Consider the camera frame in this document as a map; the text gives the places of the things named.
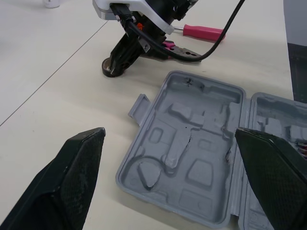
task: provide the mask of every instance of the molded tray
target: molded tray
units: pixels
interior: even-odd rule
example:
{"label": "molded tray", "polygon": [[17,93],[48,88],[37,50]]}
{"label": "molded tray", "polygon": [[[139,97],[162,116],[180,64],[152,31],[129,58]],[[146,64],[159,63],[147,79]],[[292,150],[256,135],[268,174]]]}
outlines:
{"label": "molded tray", "polygon": [[226,226],[233,214],[242,230],[271,230],[248,185],[234,133],[251,127],[292,142],[307,139],[306,111],[301,103],[267,94],[249,100],[239,87],[171,72],[153,103],[141,94],[129,112],[140,130],[117,184],[211,228]]}

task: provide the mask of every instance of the screwdriver handle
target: screwdriver handle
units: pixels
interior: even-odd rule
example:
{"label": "screwdriver handle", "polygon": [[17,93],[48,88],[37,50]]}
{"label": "screwdriver handle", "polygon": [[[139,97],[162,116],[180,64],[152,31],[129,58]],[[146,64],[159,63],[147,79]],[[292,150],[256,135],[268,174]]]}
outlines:
{"label": "screwdriver handle", "polygon": [[223,30],[210,28],[205,26],[191,26],[185,25],[183,27],[183,35],[191,36],[203,40],[216,41],[221,35]]}

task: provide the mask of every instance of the table surface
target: table surface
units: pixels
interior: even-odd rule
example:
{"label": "table surface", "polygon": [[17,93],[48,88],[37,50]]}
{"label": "table surface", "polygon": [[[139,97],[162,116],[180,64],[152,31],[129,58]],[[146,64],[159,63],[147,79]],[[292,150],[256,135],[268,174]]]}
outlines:
{"label": "table surface", "polygon": [[[223,28],[236,4],[199,1],[174,25]],[[145,204],[116,186],[116,171],[138,131],[127,115],[135,100],[140,93],[152,100],[172,70],[237,85],[248,98],[267,92],[292,99],[279,0],[247,1],[226,39],[201,64],[139,58],[122,77],[113,79],[103,76],[101,62],[124,32],[118,22],[104,24],[91,1],[67,0],[47,10],[36,0],[0,0],[0,19],[0,30],[5,31],[0,36],[0,222],[66,139],[105,127],[85,230],[208,229]],[[178,34],[168,40],[201,54],[212,46]],[[224,229],[235,229],[236,222],[233,218]]]}

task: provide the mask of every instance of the white object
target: white object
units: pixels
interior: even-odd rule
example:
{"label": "white object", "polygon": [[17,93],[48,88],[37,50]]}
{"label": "white object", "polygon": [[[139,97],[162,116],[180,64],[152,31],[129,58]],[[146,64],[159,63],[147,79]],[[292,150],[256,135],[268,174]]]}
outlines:
{"label": "white object", "polygon": [[56,8],[60,5],[60,0],[43,0],[45,7]]}
{"label": "white object", "polygon": [[130,11],[141,12],[168,35],[174,31],[173,26],[166,23],[145,0],[93,0],[93,6],[100,18],[105,20],[116,20],[110,9],[111,3],[127,4]]}

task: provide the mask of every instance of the black cable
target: black cable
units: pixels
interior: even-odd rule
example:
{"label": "black cable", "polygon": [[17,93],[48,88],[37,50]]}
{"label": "black cable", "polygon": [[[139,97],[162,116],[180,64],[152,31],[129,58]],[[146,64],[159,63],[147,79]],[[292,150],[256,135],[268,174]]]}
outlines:
{"label": "black cable", "polygon": [[221,43],[222,39],[224,38],[224,36],[226,35],[231,23],[233,22],[233,20],[235,19],[237,13],[239,12],[241,6],[243,5],[243,3],[245,2],[245,0],[240,0],[238,5],[236,6],[235,10],[233,11],[233,13],[231,14],[224,30],[222,31],[221,35],[219,36],[219,38],[216,40],[216,42],[214,43],[214,45],[211,47],[211,49],[209,49],[209,51],[207,53],[205,53],[204,55],[200,56],[200,57],[184,57],[181,56],[179,54],[175,54],[174,52],[165,49],[164,46],[160,45],[159,43],[157,43],[155,40],[153,40],[148,34],[144,33],[143,31],[141,31],[140,29],[138,29],[138,27],[133,23],[133,22],[128,22],[128,27],[134,32],[136,33],[138,36],[140,36],[141,38],[143,38],[146,42],[148,42],[150,44],[150,46],[152,48],[154,48],[155,50],[157,50],[160,53],[163,54],[167,54],[170,57],[180,60],[180,61],[185,61],[185,62],[198,62],[201,60],[204,60],[205,58],[207,58],[208,56],[210,56],[215,50],[216,48],[219,46],[219,44]]}

